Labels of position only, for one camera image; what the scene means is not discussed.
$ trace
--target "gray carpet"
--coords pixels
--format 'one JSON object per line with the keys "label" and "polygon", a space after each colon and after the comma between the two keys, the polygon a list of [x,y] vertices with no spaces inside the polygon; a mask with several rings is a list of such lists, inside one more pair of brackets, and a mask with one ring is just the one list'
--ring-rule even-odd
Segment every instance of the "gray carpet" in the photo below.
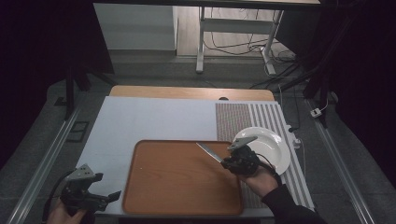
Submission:
{"label": "gray carpet", "polygon": [[[276,70],[282,71],[285,67],[284,64],[277,65]],[[193,59],[133,57],[128,60],[123,59],[122,62],[115,61],[114,68],[116,75],[113,78],[123,85],[248,89],[253,83],[268,78],[263,71],[262,60],[207,59],[205,71],[200,76],[195,74]],[[64,172],[75,167],[101,104],[111,89],[96,77],[90,76],[90,80],[92,88],[88,91],[87,99],[83,102],[76,120],[87,124],[87,132],[83,136],[79,132],[69,134],[69,141],[64,143],[25,223],[40,222],[44,201],[53,184]],[[334,171],[314,120],[309,115],[302,97],[303,88],[304,84],[301,84],[295,88],[295,92],[294,89],[290,89],[282,92],[282,95],[277,94],[276,99],[282,102],[288,123],[292,127],[300,126],[295,134],[303,140],[304,147],[297,149],[296,152],[301,165],[305,164],[303,169],[305,169],[307,186],[318,212],[329,223],[361,223],[338,174]],[[56,83],[49,88],[48,100],[40,116],[0,171],[0,223],[6,223],[63,123],[65,108],[55,105],[59,97],[64,97],[64,82]],[[376,222],[396,223],[395,189],[356,136],[337,117],[334,104],[328,106],[327,121],[336,145]],[[96,223],[118,223],[118,221],[114,217],[98,217]],[[264,219],[262,223],[273,223],[273,220]]]}

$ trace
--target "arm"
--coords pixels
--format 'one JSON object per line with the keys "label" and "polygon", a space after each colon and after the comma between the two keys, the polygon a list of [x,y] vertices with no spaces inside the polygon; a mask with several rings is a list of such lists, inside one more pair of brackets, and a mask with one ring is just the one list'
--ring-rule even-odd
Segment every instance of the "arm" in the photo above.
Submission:
{"label": "arm", "polygon": [[276,224],[326,223],[306,207],[296,205],[286,185],[278,186],[276,180],[264,168],[259,167],[254,176],[239,176],[254,193],[262,198],[274,214]]}
{"label": "arm", "polygon": [[79,224],[84,217],[85,210],[78,210],[72,217],[67,213],[67,209],[61,200],[58,199],[52,212],[49,214],[48,224]]}

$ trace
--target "wooden floor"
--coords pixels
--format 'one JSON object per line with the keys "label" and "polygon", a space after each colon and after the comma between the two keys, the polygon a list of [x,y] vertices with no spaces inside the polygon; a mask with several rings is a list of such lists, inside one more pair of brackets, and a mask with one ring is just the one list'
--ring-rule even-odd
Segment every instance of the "wooden floor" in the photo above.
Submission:
{"label": "wooden floor", "polygon": [[[177,27],[177,56],[196,56],[199,40],[199,17],[198,7],[178,7],[178,27]],[[244,8],[223,8],[207,7],[205,9],[206,18],[223,18],[238,20],[260,20],[271,21],[273,10],[258,10]],[[205,47],[205,56],[239,56],[239,57],[261,57],[259,49],[249,51],[249,47],[265,44],[268,35],[247,35],[247,34],[226,34],[205,32],[204,41],[212,49]],[[219,48],[230,45],[246,44],[238,47]],[[272,46],[274,52],[287,50],[282,44],[276,43]]]}

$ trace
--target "metal stand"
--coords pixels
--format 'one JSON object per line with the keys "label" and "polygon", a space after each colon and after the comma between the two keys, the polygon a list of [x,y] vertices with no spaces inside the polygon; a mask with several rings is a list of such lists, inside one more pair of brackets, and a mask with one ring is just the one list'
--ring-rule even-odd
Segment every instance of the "metal stand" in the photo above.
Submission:
{"label": "metal stand", "polygon": [[74,82],[78,85],[78,88],[82,91],[88,91],[91,88],[91,82],[88,79],[87,73],[93,74],[94,76],[102,79],[105,83],[114,87],[118,85],[116,81],[105,76],[103,73],[92,70],[91,68],[81,65],[70,65],[66,71],[66,115],[64,120],[68,120],[70,115],[74,111]]}
{"label": "metal stand", "polygon": [[205,8],[201,7],[199,43],[197,52],[196,73],[204,72],[204,33],[236,33],[236,34],[258,34],[269,35],[265,48],[262,48],[262,57],[265,61],[265,67],[270,76],[276,74],[272,65],[269,52],[275,38],[276,30],[280,22],[283,11],[278,11],[274,21],[242,21],[229,19],[205,18]]}

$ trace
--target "metal rail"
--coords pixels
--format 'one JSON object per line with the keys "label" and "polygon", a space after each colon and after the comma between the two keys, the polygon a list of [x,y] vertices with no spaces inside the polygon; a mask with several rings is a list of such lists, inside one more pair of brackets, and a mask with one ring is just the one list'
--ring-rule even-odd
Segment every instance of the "metal rail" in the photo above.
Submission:
{"label": "metal rail", "polygon": [[47,153],[44,155],[29,184],[24,190],[20,200],[8,218],[7,224],[22,224],[32,208],[35,198],[46,180],[50,169],[61,151],[64,141],[76,120],[79,111],[85,101],[87,93],[81,92],[78,95],[77,106],[68,120],[65,120],[60,131],[52,141]]}
{"label": "metal rail", "polygon": [[[314,109],[314,107],[308,100],[305,100],[305,103],[308,106],[309,110]],[[329,152],[335,170],[341,178],[341,182],[343,183],[344,188],[346,189],[346,192],[349,195],[353,206],[355,207],[356,213],[361,220],[361,223],[374,224],[375,221],[373,216],[371,215],[370,209],[367,206],[367,203],[364,201],[363,197],[361,196],[361,191],[359,190],[349,170],[347,169],[347,166],[342,156],[340,155],[337,146],[332,140],[331,134],[327,129],[323,128],[321,122],[318,119],[315,120],[315,125],[317,126],[320,137],[327,151]]]}

